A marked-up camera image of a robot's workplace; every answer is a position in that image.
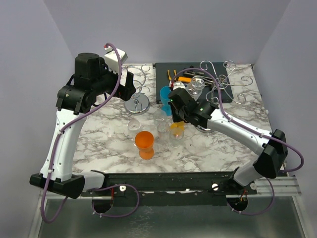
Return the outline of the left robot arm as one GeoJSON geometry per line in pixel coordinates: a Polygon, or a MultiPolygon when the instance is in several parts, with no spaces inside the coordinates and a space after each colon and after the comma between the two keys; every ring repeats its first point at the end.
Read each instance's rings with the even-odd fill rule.
{"type": "Polygon", "coordinates": [[[57,93],[56,124],[49,153],[39,173],[30,177],[29,183],[39,188],[76,199],[85,190],[93,189],[99,196],[109,192],[110,184],[101,172],[75,175],[73,158],[86,113],[97,107],[99,95],[128,101],[136,92],[133,74],[128,72],[125,85],[118,78],[118,59],[127,60],[122,50],[110,51],[103,57],[94,53],[80,53],[75,58],[74,74],[57,93]]]}

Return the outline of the ribbed clear wine glass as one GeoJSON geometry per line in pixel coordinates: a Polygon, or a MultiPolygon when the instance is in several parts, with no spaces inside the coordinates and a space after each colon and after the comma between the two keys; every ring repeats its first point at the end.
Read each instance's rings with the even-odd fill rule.
{"type": "Polygon", "coordinates": [[[200,76],[194,76],[191,82],[186,86],[186,91],[197,101],[205,87],[205,81],[200,76]]]}

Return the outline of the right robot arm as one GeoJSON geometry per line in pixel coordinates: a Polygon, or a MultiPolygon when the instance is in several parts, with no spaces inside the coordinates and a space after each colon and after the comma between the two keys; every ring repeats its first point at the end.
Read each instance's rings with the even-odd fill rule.
{"type": "Polygon", "coordinates": [[[262,177],[274,179],[282,167],[288,150],[285,133],[256,128],[229,114],[208,101],[195,101],[183,88],[168,95],[174,122],[183,121],[193,126],[220,132],[251,149],[258,157],[234,170],[228,189],[239,194],[254,180],[262,177]]]}

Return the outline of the scroll arm chrome glass rack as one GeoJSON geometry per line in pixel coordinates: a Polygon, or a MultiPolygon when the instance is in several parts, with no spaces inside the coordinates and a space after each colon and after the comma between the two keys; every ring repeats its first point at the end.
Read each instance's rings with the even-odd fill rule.
{"type": "MultiPolygon", "coordinates": [[[[221,99],[223,99],[224,96],[228,97],[230,99],[230,102],[234,102],[236,104],[244,104],[246,103],[246,97],[243,94],[237,95],[237,100],[234,99],[233,93],[228,93],[227,88],[232,87],[247,87],[253,84],[253,78],[247,75],[244,75],[241,77],[241,81],[243,81],[242,84],[232,84],[229,83],[229,76],[236,70],[237,66],[234,61],[227,60],[223,63],[218,63],[221,68],[223,68],[224,74],[217,74],[217,70],[215,68],[216,63],[212,63],[211,61],[205,60],[200,62],[200,69],[207,72],[208,71],[208,63],[211,65],[213,70],[214,78],[216,79],[219,88],[221,90],[221,99]]],[[[204,79],[205,84],[209,85],[211,87],[210,91],[206,93],[205,99],[208,101],[211,100],[212,103],[218,104],[218,96],[216,96],[216,85],[214,84],[214,81],[212,79],[207,78],[206,76],[201,76],[201,78],[204,79]]]]}

